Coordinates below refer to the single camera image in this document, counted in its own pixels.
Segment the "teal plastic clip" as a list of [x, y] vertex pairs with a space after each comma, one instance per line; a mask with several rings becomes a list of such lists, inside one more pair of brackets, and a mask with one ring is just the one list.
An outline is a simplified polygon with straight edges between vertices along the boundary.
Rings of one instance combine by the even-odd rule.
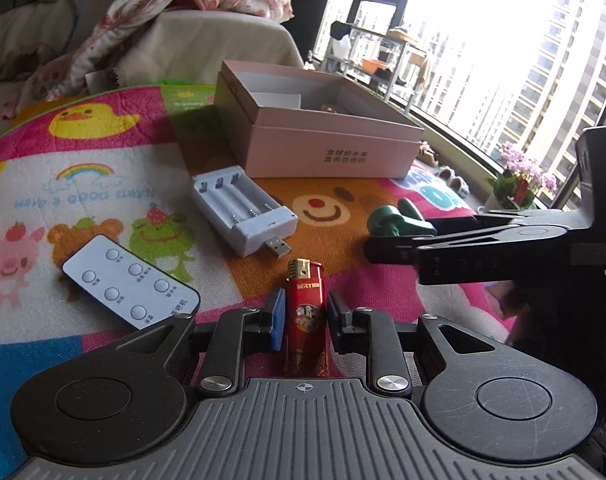
[[381, 206], [367, 220], [370, 236], [433, 236], [437, 234], [431, 222], [423, 218], [417, 206], [401, 198], [396, 206]]

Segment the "red lighter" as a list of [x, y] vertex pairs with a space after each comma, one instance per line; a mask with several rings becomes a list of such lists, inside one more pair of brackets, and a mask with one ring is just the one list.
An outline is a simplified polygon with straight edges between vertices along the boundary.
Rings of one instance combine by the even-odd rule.
[[322, 265], [296, 258], [286, 279], [286, 374], [320, 377], [328, 372], [326, 294]]

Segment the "white remote control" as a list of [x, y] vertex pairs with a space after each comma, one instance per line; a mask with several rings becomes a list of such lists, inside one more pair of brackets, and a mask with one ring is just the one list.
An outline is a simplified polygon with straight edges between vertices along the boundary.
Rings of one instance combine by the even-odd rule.
[[201, 296], [109, 237], [96, 235], [63, 263], [63, 273], [137, 330], [192, 315]]

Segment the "white battery charger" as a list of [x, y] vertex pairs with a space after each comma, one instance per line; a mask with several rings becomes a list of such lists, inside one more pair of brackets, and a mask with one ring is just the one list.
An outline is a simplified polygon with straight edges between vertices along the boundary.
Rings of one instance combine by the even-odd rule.
[[297, 215], [268, 195], [240, 166], [194, 176], [190, 193], [199, 212], [239, 257], [264, 247], [277, 258], [291, 252], [286, 239], [295, 233]]

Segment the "grey charger retail box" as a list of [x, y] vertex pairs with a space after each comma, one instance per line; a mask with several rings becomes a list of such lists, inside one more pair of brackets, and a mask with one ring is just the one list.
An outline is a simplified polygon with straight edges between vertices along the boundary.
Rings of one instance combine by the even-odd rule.
[[259, 107], [287, 108], [299, 110], [302, 96], [299, 93], [252, 92], [252, 99]]

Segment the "potted pink orchid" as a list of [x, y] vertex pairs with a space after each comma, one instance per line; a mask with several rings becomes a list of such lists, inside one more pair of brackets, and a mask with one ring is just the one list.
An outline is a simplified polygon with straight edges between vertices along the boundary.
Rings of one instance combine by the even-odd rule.
[[558, 181], [553, 173], [543, 170], [513, 143], [501, 143], [498, 153], [504, 170], [487, 178], [487, 183], [502, 209], [530, 209], [540, 191], [557, 192]]

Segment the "grey slippers pair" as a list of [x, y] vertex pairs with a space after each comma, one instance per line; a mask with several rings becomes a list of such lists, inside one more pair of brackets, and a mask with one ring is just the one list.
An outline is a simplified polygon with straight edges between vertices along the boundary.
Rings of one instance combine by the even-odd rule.
[[440, 167], [435, 175], [443, 180], [448, 188], [453, 190], [458, 196], [465, 198], [470, 194], [470, 188], [466, 180], [463, 177], [458, 176], [455, 170], [448, 166]]

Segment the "pink cardboard box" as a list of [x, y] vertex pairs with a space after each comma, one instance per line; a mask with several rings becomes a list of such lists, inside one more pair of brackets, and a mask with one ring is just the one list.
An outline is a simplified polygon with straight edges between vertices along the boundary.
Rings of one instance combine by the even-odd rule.
[[[299, 110], [259, 107], [252, 92], [299, 93]], [[343, 114], [327, 113], [336, 105]], [[230, 148], [252, 178], [401, 178], [421, 127], [356, 82], [275, 64], [226, 61], [214, 105]]]

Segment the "colourful cartoon play mat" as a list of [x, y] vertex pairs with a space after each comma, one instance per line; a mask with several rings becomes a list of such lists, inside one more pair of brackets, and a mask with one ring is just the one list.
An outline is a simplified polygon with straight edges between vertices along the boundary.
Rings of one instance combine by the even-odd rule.
[[[190, 197], [196, 174], [233, 159], [199, 86], [151, 86], [80, 102], [37, 105], [0, 138], [0, 479], [25, 460], [10, 403], [33, 375], [125, 335], [118, 316], [78, 289], [62, 264], [104, 235], [196, 289], [199, 317], [260, 306], [283, 284], [286, 259], [241, 258]], [[426, 287], [408, 266], [372, 266], [361, 252], [376, 208], [412, 200], [426, 218], [469, 207], [419, 166], [406, 178], [265, 180], [297, 215], [292, 256], [321, 263], [324, 282], [352, 306], [411, 322], [433, 312], [503, 340], [509, 323], [479, 284]]]

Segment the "metal balcony shelf rack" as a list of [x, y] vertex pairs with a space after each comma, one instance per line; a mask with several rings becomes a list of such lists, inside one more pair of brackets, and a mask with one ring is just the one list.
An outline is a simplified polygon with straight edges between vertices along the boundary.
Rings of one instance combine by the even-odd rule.
[[320, 70], [353, 79], [383, 101], [408, 107], [426, 86], [429, 55], [401, 28], [374, 32], [335, 21]]

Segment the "brown plush toy on sofa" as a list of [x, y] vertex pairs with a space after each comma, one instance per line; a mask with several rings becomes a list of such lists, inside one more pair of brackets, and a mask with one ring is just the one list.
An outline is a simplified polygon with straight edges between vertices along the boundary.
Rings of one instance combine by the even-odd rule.
[[40, 66], [56, 58], [53, 47], [42, 42], [16, 47], [4, 58], [0, 81], [25, 80]]

